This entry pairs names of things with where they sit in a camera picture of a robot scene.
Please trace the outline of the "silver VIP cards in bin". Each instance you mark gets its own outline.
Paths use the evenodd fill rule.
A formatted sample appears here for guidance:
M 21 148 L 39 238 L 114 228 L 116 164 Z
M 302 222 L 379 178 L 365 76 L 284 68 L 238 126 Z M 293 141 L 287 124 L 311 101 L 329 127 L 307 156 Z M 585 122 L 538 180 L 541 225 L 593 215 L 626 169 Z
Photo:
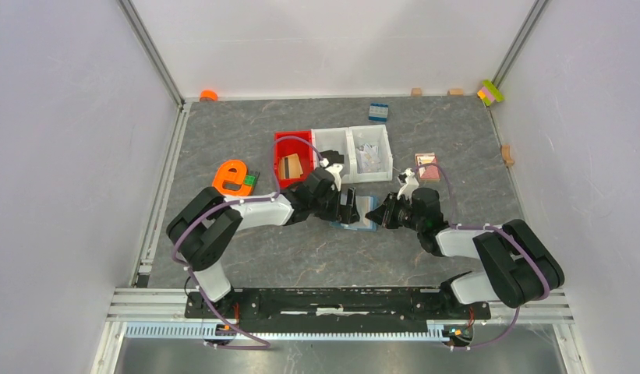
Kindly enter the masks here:
M 382 161 L 379 157 L 379 147 L 373 144 L 363 144 L 355 150 L 358 173 L 375 173 L 381 171 Z

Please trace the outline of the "blue and grey brick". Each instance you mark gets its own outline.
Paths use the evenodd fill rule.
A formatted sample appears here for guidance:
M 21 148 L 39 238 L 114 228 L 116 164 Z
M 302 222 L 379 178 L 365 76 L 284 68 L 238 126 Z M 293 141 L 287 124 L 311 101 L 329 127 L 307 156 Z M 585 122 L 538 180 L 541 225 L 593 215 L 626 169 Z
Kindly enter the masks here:
M 371 103 L 368 111 L 368 119 L 374 122 L 386 122 L 388 120 L 389 106 L 381 103 Z

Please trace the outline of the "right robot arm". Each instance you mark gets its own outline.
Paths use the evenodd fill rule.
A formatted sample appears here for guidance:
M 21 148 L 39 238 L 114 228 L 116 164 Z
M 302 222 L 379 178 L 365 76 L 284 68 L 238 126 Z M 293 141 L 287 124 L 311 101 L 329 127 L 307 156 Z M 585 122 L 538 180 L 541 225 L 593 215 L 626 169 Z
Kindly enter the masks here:
M 438 257 L 477 259 L 482 271 L 454 276 L 440 286 L 441 312 L 458 318 L 476 302 L 503 302 L 516 309 L 547 298 L 564 285 L 564 271 L 522 219 L 500 226 L 450 226 L 438 191 L 419 188 L 410 196 L 390 193 L 366 218 L 382 228 L 413 230 L 422 248 Z

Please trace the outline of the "blue toothed rail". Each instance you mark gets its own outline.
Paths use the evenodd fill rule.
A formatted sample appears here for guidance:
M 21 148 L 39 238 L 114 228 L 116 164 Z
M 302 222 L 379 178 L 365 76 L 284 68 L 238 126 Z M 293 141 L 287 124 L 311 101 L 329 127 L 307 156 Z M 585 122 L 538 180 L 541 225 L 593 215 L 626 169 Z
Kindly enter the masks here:
M 219 330 L 219 323 L 154 323 L 128 322 L 124 335 L 128 338 L 245 340 L 238 333 Z M 263 340 L 346 340 L 346 341 L 436 341 L 447 342 L 441 325 L 427 325 L 419 332 L 378 333 L 255 333 Z

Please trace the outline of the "aluminium frame post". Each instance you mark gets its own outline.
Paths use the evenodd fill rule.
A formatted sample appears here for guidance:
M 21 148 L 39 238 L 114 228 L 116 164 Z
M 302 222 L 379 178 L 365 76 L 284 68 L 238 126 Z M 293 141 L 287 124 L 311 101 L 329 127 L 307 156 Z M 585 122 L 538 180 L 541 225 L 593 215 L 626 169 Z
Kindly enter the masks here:
M 496 87 L 500 87 L 506 80 L 508 73 L 511 71 L 514 63 L 521 54 L 525 44 L 534 31 L 537 23 L 540 21 L 550 0 L 535 0 L 532 3 L 524 21 L 515 34 L 507 52 L 505 53 L 497 71 L 495 72 L 492 83 Z
M 145 22 L 142 20 L 136 5 L 131 0 L 117 0 L 125 18 L 136 35 L 141 47 L 144 49 L 146 56 L 154 67 L 157 76 L 167 90 L 168 95 L 175 105 L 181 108 L 185 104 L 185 98 L 177 87 L 172 74 L 166 66 L 161 53 L 154 43 L 154 39 L 150 35 Z

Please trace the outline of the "black card in bin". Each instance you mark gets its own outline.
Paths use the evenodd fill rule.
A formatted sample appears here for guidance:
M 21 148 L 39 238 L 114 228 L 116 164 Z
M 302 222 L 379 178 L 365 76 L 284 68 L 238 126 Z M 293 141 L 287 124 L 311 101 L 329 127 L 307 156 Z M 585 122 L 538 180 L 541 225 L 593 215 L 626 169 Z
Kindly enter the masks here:
M 344 164 L 345 155 L 339 153 L 337 150 L 325 150 L 320 153 L 320 163 L 326 167 L 332 164 Z

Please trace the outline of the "white plastic bin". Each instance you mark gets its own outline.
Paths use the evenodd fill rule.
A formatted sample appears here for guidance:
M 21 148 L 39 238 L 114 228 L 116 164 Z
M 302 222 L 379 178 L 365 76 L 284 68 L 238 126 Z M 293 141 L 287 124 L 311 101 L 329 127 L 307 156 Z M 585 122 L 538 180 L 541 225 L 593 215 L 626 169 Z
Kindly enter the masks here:
M 344 168 L 341 172 L 342 182 L 357 183 L 357 160 L 352 131 L 349 127 L 312 129 L 313 145 L 319 151 L 335 150 L 344 157 Z
M 388 182 L 393 155 L 385 125 L 348 127 L 349 183 Z

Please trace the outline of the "orange tape roll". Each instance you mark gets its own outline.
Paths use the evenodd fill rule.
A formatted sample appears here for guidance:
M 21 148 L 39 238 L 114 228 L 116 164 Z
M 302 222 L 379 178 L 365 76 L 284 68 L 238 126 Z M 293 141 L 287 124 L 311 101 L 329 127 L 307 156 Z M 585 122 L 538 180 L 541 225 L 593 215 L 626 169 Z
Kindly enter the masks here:
M 199 101 L 217 101 L 218 95 L 213 90 L 203 90 L 200 92 Z

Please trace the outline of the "white middle plastic bin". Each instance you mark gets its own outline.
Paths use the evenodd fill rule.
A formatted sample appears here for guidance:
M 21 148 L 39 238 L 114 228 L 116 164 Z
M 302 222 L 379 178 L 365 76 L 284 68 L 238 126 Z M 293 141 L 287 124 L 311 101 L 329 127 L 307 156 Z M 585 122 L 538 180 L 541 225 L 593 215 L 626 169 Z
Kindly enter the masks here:
M 357 183 L 357 160 L 352 131 L 349 127 L 312 129 L 313 145 L 319 151 L 335 150 L 344 157 L 344 168 L 341 172 L 342 182 Z

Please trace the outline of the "wooden arch block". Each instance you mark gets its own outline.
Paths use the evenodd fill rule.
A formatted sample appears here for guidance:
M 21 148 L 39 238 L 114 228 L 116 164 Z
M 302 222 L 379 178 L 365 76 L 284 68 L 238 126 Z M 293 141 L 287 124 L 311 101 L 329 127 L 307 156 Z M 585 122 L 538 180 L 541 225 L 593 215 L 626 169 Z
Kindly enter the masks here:
M 506 168 L 512 167 L 515 163 L 511 153 L 511 146 L 504 144 L 500 147 L 500 154 Z

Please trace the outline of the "green toy brick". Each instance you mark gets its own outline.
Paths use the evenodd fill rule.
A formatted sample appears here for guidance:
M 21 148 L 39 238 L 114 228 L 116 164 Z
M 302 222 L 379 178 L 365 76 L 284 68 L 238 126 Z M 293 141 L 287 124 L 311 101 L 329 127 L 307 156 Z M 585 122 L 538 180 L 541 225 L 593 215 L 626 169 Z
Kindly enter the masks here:
M 246 175 L 242 181 L 242 185 L 247 186 L 248 188 L 254 188 L 257 179 L 258 177 L 256 175 Z

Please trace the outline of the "orange plastic loop toy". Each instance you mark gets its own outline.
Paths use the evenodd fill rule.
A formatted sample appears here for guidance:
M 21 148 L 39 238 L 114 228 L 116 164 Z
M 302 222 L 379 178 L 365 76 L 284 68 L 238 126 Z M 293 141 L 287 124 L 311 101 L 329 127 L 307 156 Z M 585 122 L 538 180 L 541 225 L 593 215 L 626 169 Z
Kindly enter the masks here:
M 225 161 L 218 168 L 211 185 L 224 195 L 250 196 L 254 189 L 242 185 L 247 173 L 249 169 L 243 161 Z

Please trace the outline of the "blue card holder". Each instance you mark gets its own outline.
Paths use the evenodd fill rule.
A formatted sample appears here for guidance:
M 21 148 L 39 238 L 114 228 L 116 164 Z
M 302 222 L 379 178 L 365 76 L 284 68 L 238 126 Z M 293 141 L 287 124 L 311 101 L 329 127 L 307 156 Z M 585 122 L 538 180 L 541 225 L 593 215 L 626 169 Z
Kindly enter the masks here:
M 340 222 L 330 222 L 333 228 L 340 228 L 351 231 L 368 231 L 375 232 L 377 225 L 366 218 L 366 214 L 376 207 L 377 198 L 375 196 L 357 196 L 355 198 L 355 208 L 359 215 L 359 220 L 351 224 L 342 224 Z

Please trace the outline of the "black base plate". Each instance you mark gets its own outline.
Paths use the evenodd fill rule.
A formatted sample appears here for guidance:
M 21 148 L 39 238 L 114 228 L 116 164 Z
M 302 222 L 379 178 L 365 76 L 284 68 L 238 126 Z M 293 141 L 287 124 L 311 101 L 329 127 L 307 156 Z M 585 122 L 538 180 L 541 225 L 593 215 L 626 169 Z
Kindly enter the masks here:
M 416 333 L 429 321 L 491 317 L 486 302 L 459 305 L 438 288 L 241 288 L 215 302 L 248 333 Z

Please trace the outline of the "dark grey brick plate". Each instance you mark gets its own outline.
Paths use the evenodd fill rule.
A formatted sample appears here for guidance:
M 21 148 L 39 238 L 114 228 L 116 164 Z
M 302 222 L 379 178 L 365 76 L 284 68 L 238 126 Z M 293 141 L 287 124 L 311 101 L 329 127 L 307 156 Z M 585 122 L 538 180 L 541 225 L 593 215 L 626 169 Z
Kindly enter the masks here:
M 242 184 L 246 187 L 254 189 L 259 177 L 260 177 L 260 173 L 258 171 L 247 173 L 244 179 L 242 180 Z

